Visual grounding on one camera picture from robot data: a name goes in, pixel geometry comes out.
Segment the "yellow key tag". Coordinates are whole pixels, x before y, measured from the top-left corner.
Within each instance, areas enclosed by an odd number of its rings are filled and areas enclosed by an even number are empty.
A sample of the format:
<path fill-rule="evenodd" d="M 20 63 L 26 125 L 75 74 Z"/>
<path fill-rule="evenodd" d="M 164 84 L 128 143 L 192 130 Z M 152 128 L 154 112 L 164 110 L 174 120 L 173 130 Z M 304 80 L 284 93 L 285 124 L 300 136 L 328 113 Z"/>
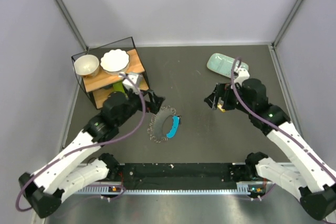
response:
<path fill-rule="evenodd" d="M 222 112 L 226 111 L 225 109 L 222 108 L 222 106 L 220 104 L 217 106 L 217 108 L 220 109 Z"/>

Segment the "metal key organizer blue handle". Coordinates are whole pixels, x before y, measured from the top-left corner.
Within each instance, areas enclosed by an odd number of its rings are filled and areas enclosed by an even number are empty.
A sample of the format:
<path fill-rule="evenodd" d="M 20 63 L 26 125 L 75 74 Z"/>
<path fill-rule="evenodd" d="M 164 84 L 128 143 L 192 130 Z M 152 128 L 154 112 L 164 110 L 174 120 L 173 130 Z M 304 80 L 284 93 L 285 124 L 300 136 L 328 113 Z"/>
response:
<path fill-rule="evenodd" d="M 172 121 L 168 131 L 164 130 L 166 121 Z M 177 114 L 176 109 L 171 106 L 162 106 L 157 114 L 152 115 L 147 133 L 150 140 L 155 143 L 166 142 L 173 138 L 181 125 L 181 116 Z"/>

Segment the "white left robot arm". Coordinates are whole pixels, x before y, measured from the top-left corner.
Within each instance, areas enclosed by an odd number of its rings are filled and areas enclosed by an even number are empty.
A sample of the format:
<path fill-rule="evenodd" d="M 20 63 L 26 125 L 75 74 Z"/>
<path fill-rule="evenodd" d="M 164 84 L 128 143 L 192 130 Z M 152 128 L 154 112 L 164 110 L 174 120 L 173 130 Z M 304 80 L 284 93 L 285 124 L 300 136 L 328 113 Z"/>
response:
<path fill-rule="evenodd" d="M 111 154 L 102 154 L 86 168 L 77 166 L 103 146 L 125 139 L 118 137 L 122 126 L 137 111 L 157 114 L 165 98 L 153 90 L 123 93 L 113 91 L 100 112 L 91 118 L 74 140 L 42 168 L 19 177 L 20 196 L 39 216 L 52 215 L 72 194 L 98 180 L 114 180 L 118 162 Z"/>

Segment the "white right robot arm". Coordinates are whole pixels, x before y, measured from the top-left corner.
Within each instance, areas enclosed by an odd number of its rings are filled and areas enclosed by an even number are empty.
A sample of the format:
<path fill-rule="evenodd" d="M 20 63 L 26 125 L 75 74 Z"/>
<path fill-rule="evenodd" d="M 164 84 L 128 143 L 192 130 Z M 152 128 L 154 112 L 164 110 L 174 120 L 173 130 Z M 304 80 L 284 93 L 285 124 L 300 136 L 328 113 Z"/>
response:
<path fill-rule="evenodd" d="M 272 181 L 293 195 L 310 217 L 335 223 L 335 170 L 303 139 L 284 110 L 268 101 L 260 80 L 218 83 L 204 101 L 213 110 L 246 113 L 252 125 L 277 145 L 297 170 L 282 167 L 266 154 L 251 153 L 245 166 L 248 178 Z"/>

